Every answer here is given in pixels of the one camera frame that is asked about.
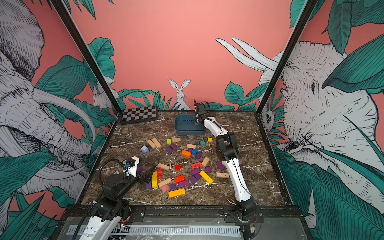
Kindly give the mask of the teal plastic storage bin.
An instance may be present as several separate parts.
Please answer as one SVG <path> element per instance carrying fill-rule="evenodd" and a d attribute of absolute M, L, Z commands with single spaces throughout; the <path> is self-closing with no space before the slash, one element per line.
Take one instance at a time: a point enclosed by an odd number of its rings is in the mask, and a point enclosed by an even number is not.
<path fill-rule="evenodd" d="M 178 135 L 204 135 L 206 129 L 202 124 L 196 124 L 194 115 L 178 115 L 175 117 L 174 129 Z"/>

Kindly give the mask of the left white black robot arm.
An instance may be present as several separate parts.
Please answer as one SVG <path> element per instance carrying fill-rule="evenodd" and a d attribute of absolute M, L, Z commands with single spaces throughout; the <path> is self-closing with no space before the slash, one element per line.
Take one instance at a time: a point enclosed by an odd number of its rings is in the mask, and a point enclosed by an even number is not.
<path fill-rule="evenodd" d="M 114 173 L 103 182 L 102 170 L 111 162 L 117 163 L 122 168 L 122 173 Z M 146 208 L 131 207 L 124 196 L 136 183 L 151 183 L 157 167 L 153 166 L 146 172 L 139 173 L 139 162 L 137 157 L 132 157 L 124 161 L 110 159 L 102 164 L 98 172 L 101 193 L 78 223 L 73 240 L 111 240 L 111 233 L 115 228 L 123 230 L 133 223 L 143 222 Z"/>

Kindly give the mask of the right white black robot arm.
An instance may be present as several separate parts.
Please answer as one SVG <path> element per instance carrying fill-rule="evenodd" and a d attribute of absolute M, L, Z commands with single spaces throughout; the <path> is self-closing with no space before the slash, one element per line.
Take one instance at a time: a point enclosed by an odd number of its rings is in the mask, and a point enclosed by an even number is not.
<path fill-rule="evenodd" d="M 226 167 L 232 181 L 239 218 L 243 223 L 258 220 L 258 203 L 249 192 L 239 163 L 239 148 L 235 133 L 225 130 L 215 117 L 210 116 L 208 102 L 194 102 L 195 123 L 209 130 L 216 141 L 216 152 L 219 160 Z"/>

